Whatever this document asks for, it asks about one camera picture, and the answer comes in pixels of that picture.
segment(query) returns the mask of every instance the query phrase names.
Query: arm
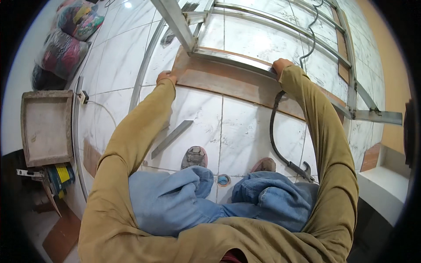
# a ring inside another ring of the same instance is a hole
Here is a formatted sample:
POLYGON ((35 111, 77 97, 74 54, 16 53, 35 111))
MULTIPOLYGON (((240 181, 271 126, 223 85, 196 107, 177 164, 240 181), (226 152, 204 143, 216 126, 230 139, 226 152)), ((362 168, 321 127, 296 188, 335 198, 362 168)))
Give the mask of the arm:
POLYGON ((303 109, 316 155, 320 188, 303 232, 344 262, 357 224, 358 184, 344 128, 332 104, 298 66, 274 68, 282 89, 303 109))
POLYGON ((150 249, 139 246, 139 237, 150 235, 137 229, 128 177, 138 169, 168 119, 176 82, 170 78, 157 80, 153 92, 121 121, 99 160, 80 228, 82 262, 138 261, 139 255, 150 249))

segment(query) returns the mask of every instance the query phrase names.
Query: jeans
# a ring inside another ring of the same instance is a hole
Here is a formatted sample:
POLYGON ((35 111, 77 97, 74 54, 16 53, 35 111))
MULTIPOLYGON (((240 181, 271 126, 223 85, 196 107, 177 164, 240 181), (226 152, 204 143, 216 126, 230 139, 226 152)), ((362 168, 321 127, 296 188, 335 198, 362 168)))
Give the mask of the jeans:
POLYGON ((154 236, 174 236, 201 223, 223 217, 265 220, 291 232, 306 224, 317 198, 318 185, 292 183, 275 172, 249 173, 232 191, 231 204, 205 199, 213 173, 191 166, 172 175, 138 171, 129 177, 133 212, 141 230, 154 236))

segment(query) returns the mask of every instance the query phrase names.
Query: orange wall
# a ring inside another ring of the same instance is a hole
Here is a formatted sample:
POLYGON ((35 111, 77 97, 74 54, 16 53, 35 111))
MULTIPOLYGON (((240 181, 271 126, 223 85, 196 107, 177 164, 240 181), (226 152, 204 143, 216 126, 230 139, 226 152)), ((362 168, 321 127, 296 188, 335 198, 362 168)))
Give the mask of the orange wall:
MULTIPOLYGON (((384 73, 386 110, 401 112, 405 116, 405 103, 409 101, 411 95, 408 72, 398 44, 373 4, 369 0, 356 1, 377 42, 384 73)), ((384 125, 381 144, 403 154, 403 126, 384 125)))

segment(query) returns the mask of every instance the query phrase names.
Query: electrical outlet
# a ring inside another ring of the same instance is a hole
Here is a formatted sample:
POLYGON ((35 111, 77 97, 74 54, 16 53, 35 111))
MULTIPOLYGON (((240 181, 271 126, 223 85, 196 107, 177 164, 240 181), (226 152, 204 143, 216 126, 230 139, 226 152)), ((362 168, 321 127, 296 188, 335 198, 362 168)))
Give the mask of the electrical outlet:
POLYGON ((89 96, 84 90, 81 90, 77 94, 77 99, 80 101, 81 104, 87 104, 89 100, 89 96))

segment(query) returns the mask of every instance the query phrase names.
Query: worn sneaker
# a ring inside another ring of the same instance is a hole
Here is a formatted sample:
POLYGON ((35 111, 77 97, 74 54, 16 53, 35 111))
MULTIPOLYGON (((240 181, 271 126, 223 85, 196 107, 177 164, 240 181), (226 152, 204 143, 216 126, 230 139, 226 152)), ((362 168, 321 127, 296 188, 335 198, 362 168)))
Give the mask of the worn sneaker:
POLYGON ((181 170, 193 165, 199 165, 204 168, 208 166, 208 155, 204 148, 193 146, 186 151, 183 161, 181 162, 181 170))
POLYGON ((276 163, 272 158, 266 157, 258 161, 253 168, 251 173, 259 171, 276 172, 276 163))

